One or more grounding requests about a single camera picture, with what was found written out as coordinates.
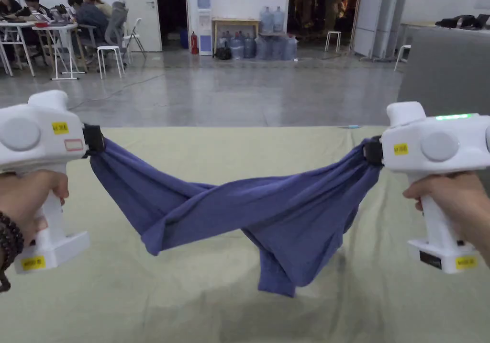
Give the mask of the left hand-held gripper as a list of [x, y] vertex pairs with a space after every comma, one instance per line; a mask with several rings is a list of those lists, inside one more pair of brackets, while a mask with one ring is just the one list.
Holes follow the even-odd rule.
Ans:
[[[102, 152], [100, 127], [83, 123], [67, 109], [67, 94], [50, 90], [32, 95], [26, 104], [0, 111], [0, 168], [25, 177], [37, 170], [65, 173], [70, 161]], [[60, 199], [50, 191], [36, 208], [40, 225], [34, 242], [14, 263], [19, 274], [53, 269], [90, 245], [87, 232], [67, 234]]]

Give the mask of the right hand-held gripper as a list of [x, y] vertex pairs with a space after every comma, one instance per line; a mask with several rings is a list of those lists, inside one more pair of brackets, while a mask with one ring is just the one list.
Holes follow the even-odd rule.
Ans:
[[[489, 167], [489, 116], [463, 113], [428, 117], [416, 101], [392, 103], [386, 112], [389, 127], [364, 145], [369, 163], [404, 173], [410, 183], [430, 175]], [[443, 210], [429, 196], [423, 196], [421, 203], [426, 237], [409, 241], [413, 256], [447, 274], [476, 267], [475, 248], [456, 236]]]

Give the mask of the person's right hand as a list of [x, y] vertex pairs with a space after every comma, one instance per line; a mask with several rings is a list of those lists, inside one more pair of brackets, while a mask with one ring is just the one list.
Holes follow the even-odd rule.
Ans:
[[429, 196], [464, 241], [481, 251], [489, 247], [490, 200], [474, 172], [429, 176], [411, 184], [403, 195], [418, 201]]

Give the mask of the person's left hand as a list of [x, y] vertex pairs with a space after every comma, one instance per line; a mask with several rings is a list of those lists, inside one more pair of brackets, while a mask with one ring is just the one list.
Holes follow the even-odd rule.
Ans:
[[50, 193], [64, 204], [69, 196], [66, 174], [38, 170], [24, 177], [11, 173], [0, 175], [0, 211], [18, 226], [25, 246], [35, 237], [36, 214]]

